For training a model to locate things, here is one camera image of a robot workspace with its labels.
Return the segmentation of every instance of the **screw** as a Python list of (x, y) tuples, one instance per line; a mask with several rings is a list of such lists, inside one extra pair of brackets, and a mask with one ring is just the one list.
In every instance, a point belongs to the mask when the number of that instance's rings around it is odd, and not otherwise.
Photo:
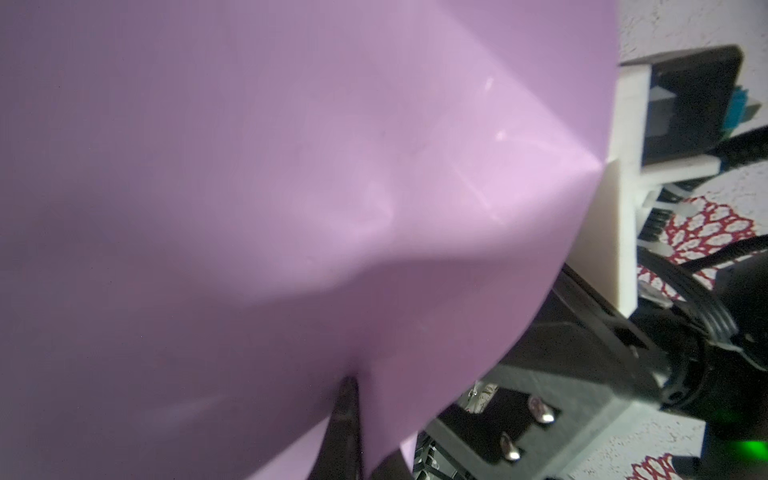
[(552, 411), (552, 408), (544, 403), (540, 397), (533, 395), (528, 397), (528, 410), (531, 411), (536, 422), (544, 424), (554, 422), (554, 412)]
[(502, 432), (502, 437), (498, 440), (498, 444), (502, 447), (504, 458), (510, 462), (516, 462), (520, 459), (520, 450), (512, 443), (512, 439), (509, 438), (507, 432)]

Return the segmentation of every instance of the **purple plastic sheet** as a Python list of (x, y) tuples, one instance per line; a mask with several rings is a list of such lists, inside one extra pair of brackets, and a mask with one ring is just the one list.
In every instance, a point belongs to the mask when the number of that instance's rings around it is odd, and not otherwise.
[(614, 15), (3, 2), (4, 474), (300, 478), (349, 374), (375, 466), (548, 291), (603, 167)]

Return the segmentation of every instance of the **pink sheet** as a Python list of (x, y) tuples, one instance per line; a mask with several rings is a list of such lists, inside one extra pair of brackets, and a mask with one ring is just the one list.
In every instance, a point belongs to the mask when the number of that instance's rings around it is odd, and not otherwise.
[(301, 476), (348, 374), (375, 466), (543, 300), (603, 167), (614, 15), (3, 2), (3, 472)]

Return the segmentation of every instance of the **green led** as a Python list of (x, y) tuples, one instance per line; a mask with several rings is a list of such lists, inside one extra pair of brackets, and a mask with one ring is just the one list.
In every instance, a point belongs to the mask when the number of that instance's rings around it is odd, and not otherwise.
[(768, 462), (768, 442), (734, 442), (742, 457), (751, 462)]

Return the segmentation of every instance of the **silver screw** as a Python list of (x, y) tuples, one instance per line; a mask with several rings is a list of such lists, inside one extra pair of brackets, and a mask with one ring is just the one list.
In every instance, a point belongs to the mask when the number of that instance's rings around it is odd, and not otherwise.
[(498, 444), (502, 447), (504, 458), (510, 462), (516, 462), (520, 459), (520, 450), (512, 443), (512, 439), (509, 438), (507, 432), (502, 432), (502, 437), (498, 440)]
[(528, 410), (531, 411), (536, 422), (544, 424), (554, 422), (554, 411), (540, 397), (533, 395), (528, 397)]

